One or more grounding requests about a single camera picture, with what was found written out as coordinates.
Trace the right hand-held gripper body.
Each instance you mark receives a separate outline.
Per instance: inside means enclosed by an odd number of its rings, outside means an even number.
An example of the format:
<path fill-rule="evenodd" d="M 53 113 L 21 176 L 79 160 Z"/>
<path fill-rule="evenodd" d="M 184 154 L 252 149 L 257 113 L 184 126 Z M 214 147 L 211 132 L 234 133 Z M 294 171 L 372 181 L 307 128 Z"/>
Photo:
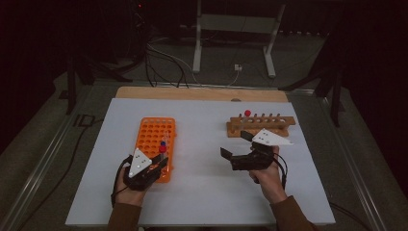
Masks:
<path fill-rule="evenodd" d="M 230 162 L 233 170 L 261 170 L 266 169 L 272 162 L 275 162 L 281 170 L 287 166 L 282 166 L 279 162 L 279 155 L 272 150 L 273 146 L 292 145 L 293 143 L 266 129 L 262 129 L 251 143 L 251 150 L 248 154 L 234 155 L 238 157 L 237 162 Z"/>

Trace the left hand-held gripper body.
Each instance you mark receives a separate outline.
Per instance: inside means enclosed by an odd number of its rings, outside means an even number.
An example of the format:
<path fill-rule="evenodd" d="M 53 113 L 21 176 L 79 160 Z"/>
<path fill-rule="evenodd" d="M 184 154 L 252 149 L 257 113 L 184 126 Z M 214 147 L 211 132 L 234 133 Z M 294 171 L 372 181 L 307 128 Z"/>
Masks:
<path fill-rule="evenodd" d="M 140 149 L 136 148 L 129 166 L 125 168 L 123 182 L 132 191 L 145 191 L 161 176 L 159 163 L 152 164 L 152 159 L 147 157 Z"/>

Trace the wooden test tube rack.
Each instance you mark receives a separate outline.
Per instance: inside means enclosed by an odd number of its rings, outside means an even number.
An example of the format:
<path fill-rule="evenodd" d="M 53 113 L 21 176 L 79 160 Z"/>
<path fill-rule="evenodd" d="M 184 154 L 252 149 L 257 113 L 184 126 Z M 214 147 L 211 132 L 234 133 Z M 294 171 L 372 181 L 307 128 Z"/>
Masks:
<path fill-rule="evenodd" d="M 296 125 L 293 116 L 282 116 L 280 114 L 273 115 L 239 115 L 231 117 L 226 122 L 226 131 L 228 138 L 238 138 L 241 131 L 246 131 L 252 135 L 256 135 L 262 129 L 266 129 L 281 137 L 289 135 L 289 127 Z"/>

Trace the orange plastic tube rack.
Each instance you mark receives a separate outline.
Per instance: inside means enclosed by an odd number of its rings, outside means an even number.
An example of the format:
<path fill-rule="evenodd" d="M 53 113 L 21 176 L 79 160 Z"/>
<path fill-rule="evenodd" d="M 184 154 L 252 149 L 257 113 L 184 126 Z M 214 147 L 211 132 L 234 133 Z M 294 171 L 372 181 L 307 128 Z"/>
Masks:
<path fill-rule="evenodd" d="M 166 142 L 168 165 L 161 172 L 157 183 L 168 183 L 173 170 L 173 149 L 176 137 L 176 121 L 172 117 L 144 117 L 140 121 L 136 147 L 147 157 L 153 159 L 159 153 L 161 141 Z"/>

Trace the person's left hand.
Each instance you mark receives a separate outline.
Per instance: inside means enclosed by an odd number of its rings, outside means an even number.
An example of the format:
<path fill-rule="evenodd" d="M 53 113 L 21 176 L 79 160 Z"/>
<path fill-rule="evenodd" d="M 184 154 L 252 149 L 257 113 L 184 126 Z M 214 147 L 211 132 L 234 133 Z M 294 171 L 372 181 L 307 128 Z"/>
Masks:
<path fill-rule="evenodd" d="M 129 204 L 133 206 L 141 206 L 147 191 L 132 191 L 123 182 L 125 168 L 123 167 L 115 182 L 115 202 L 122 204 Z"/>

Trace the person's right hand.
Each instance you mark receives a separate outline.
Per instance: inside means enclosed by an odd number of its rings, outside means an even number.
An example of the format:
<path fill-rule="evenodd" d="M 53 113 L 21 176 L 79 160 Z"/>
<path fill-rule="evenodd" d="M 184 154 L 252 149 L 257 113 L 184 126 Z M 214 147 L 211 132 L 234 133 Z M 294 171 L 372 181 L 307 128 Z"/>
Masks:
<path fill-rule="evenodd" d="M 275 162 L 266 169 L 250 170 L 248 174 L 260 184 L 263 195 L 270 204 L 276 204 L 288 198 L 281 183 L 279 167 Z"/>

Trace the white table mat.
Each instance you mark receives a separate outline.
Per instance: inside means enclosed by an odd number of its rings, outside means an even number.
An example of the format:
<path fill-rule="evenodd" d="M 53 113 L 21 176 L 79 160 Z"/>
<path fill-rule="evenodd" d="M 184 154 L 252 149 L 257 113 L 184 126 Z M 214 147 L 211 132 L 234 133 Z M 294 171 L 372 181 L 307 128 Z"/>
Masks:
<path fill-rule="evenodd" d="M 233 170 L 220 156 L 236 155 L 249 142 L 228 137 L 226 122 L 249 110 L 257 115 L 294 116 L 290 103 L 120 99 L 111 101 L 66 222 L 71 226 L 107 224 L 117 168 L 133 152 L 140 121 L 147 116 L 176 121 L 173 170 L 167 183 L 148 191 L 142 226 L 270 225 L 274 222 L 259 185 L 247 172 Z"/>

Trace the black stand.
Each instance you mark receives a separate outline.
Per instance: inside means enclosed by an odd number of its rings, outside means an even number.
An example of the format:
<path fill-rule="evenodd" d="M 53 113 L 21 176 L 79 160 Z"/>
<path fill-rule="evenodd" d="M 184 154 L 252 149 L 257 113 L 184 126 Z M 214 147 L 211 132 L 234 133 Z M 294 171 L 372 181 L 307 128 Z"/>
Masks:
<path fill-rule="evenodd" d="M 68 100 L 66 109 L 68 115 L 73 112 L 77 104 L 76 78 L 79 78 L 84 85 L 92 85 L 95 81 L 91 71 L 93 67 L 118 82 L 130 82 L 130 79 L 105 67 L 86 53 L 79 50 L 69 51 L 66 55 L 67 90 L 62 94 L 62 98 Z"/>
<path fill-rule="evenodd" d="M 280 87 L 279 90 L 296 90 L 307 83 L 319 79 L 319 83 L 314 89 L 314 94 L 316 97 L 326 97 L 329 92 L 332 92 L 330 117 L 334 125 L 339 127 L 340 97 L 344 69 L 344 53 L 338 52 L 333 40 L 328 38 L 321 47 L 308 75 L 288 86 Z"/>

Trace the white metal stand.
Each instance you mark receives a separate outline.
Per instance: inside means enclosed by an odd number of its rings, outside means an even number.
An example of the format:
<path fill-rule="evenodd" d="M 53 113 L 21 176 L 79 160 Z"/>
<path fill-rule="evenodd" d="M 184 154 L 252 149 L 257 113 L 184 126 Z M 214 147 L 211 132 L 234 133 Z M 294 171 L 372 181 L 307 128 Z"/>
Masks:
<path fill-rule="evenodd" d="M 276 76 L 271 51 L 276 41 L 281 20 L 286 9 L 285 4 L 279 5 L 277 14 L 273 17 L 203 13 L 202 0 L 196 0 L 196 4 L 195 48 L 192 61 L 193 73 L 199 73 L 201 67 L 201 32 L 203 30 L 211 30 L 269 34 L 269 43 L 263 47 L 263 55 L 268 77 L 274 78 Z"/>

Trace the dark equipment rack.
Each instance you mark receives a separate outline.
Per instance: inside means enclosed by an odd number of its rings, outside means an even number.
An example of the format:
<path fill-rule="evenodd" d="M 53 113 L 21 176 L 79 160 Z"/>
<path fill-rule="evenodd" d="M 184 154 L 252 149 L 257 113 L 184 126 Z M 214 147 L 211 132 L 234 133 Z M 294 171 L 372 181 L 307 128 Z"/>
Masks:
<path fill-rule="evenodd" d="M 142 52 L 149 25 L 146 0 L 98 0 L 107 47 L 105 61 L 117 64 Z"/>

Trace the aluminium frame rail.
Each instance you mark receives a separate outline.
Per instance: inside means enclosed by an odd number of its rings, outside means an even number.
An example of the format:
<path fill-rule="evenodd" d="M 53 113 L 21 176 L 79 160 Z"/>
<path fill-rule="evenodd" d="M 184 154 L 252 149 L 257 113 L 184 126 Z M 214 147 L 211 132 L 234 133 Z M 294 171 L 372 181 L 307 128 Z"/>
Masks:
<path fill-rule="evenodd" d="M 340 146 L 341 156 L 344 160 L 344 165 L 347 173 L 353 183 L 356 193 L 360 199 L 362 207 L 365 210 L 372 231 L 389 231 L 385 225 L 383 218 L 379 215 L 378 209 L 372 199 L 370 191 L 357 167 L 350 149 L 348 148 L 344 137 L 338 127 L 336 127 L 330 116 L 330 104 L 326 98 L 319 98 L 318 103 L 323 111 L 326 120 L 329 123 L 329 128 L 332 131 L 335 140 Z"/>
<path fill-rule="evenodd" d="M 52 140 L 47 144 L 47 148 L 41 154 L 35 167 L 25 178 L 25 182 L 21 186 L 19 193 L 16 195 L 13 205 L 0 220 L 0 231 L 16 231 L 18 229 L 24 214 L 43 180 L 43 177 L 64 142 L 69 127 L 74 121 L 74 117 L 78 115 L 78 111 L 84 104 L 90 91 L 91 87 L 83 87 L 78 95 L 77 104 L 74 106 L 72 113 L 70 115 L 64 115 L 63 120 L 59 123 L 58 129 L 52 137 Z"/>
<path fill-rule="evenodd" d="M 152 87 L 149 82 L 136 81 L 136 82 L 116 82 L 116 81 L 102 81 L 96 80 L 95 86 L 109 86 L 109 87 L 146 87 L 148 89 L 210 89 L 210 90 L 278 90 L 276 87 L 242 87 L 242 86 L 219 86 L 219 85 L 199 85 L 199 84 L 186 84 L 181 85 L 178 88 L 169 83 L 158 83 L 156 87 Z M 300 94 L 300 95 L 314 95 L 315 91 L 312 89 L 295 89 L 291 91 L 284 91 L 286 94 Z"/>

